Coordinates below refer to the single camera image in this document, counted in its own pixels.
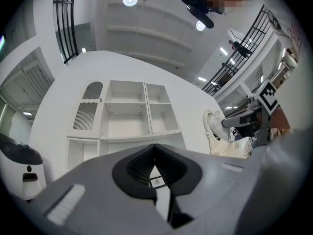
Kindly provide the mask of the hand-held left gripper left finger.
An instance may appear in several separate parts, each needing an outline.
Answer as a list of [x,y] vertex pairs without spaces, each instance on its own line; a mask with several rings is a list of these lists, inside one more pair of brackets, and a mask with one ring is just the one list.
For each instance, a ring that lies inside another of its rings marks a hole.
[[15,204],[35,235],[165,235],[172,226],[149,187],[154,145],[90,159],[54,181],[32,202]]

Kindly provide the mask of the cream vanity table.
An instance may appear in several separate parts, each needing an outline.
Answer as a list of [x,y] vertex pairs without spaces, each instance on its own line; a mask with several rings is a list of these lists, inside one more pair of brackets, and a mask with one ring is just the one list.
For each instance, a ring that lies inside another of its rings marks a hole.
[[210,154],[221,157],[232,157],[247,159],[252,153],[251,142],[248,140],[239,140],[228,143],[224,140],[217,141],[211,147]]

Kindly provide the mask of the person's white pink print shirt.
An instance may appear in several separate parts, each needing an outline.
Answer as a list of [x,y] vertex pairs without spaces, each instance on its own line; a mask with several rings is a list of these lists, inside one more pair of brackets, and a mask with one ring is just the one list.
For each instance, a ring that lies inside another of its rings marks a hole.
[[292,12],[284,12],[268,6],[266,9],[270,25],[281,45],[298,56],[303,46],[305,33],[297,18]]

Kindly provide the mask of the white hutch shelf unit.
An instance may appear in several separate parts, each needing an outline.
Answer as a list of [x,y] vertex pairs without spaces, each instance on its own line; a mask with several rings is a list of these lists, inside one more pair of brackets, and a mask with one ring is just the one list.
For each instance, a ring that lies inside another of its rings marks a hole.
[[88,85],[67,135],[67,170],[124,149],[185,142],[164,85],[111,80]]

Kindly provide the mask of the black metal railing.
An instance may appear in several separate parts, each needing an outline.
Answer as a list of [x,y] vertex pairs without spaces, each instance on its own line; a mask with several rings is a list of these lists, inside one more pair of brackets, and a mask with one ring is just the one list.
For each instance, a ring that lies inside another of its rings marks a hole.
[[53,0],[56,37],[61,59],[67,66],[78,56],[74,25],[74,0]]
[[[240,41],[240,45],[254,53],[263,41],[269,28],[268,12],[262,6],[247,34]],[[238,50],[233,51],[217,73],[204,85],[202,90],[211,96],[215,95],[243,67],[249,58],[249,55],[247,58],[243,57]]]

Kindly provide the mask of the black picture frame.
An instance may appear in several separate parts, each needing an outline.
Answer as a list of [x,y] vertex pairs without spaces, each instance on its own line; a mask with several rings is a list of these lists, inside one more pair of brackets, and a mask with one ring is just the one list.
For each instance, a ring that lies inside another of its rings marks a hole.
[[154,177],[154,178],[150,179],[150,187],[151,188],[161,188],[165,185],[166,185],[166,183],[161,176]]

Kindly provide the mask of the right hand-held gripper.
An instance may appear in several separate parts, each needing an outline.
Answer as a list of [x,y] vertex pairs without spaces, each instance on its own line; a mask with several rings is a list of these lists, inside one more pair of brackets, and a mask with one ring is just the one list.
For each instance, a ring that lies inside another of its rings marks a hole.
[[270,119],[278,107],[275,97],[276,87],[266,80],[259,89],[248,98],[248,109],[240,111],[222,120],[223,127],[251,127],[259,145],[270,141]]

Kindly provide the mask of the white and black robot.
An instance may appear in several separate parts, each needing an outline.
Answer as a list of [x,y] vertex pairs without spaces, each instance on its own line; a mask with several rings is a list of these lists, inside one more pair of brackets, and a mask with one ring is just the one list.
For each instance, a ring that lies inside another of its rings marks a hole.
[[0,179],[12,195],[25,201],[34,199],[46,188],[41,155],[0,133]]

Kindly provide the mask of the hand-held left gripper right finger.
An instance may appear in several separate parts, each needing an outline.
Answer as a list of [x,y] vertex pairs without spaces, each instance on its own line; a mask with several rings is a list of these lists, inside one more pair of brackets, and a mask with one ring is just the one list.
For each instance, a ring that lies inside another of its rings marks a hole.
[[165,186],[157,190],[156,205],[165,207],[165,224],[157,235],[173,233],[199,221],[214,205],[225,205],[229,194],[246,198],[244,180],[256,177],[257,153],[248,159],[221,157],[156,144],[156,168]]

